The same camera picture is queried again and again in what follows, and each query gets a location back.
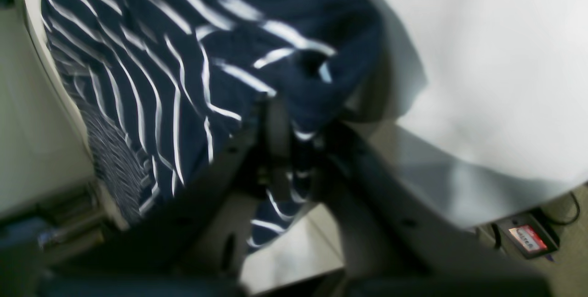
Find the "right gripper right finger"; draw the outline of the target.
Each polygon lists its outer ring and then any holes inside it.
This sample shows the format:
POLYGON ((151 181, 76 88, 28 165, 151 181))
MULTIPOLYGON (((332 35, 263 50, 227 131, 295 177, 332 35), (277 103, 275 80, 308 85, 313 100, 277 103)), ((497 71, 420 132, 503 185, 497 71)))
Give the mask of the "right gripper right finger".
POLYGON ((359 134, 332 123, 315 182, 345 260, 341 297, 550 297, 537 270, 483 246, 410 194, 359 134))

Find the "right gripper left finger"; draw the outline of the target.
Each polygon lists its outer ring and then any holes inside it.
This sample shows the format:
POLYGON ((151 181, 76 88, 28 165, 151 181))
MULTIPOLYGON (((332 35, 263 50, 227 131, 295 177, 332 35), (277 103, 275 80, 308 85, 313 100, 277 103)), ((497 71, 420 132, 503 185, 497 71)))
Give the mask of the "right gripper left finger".
POLYGON ((39 297, 244 297, 251 220, 290 196, 283 100, 262 98, 213 163, 137 226, 47 270, 39 297))

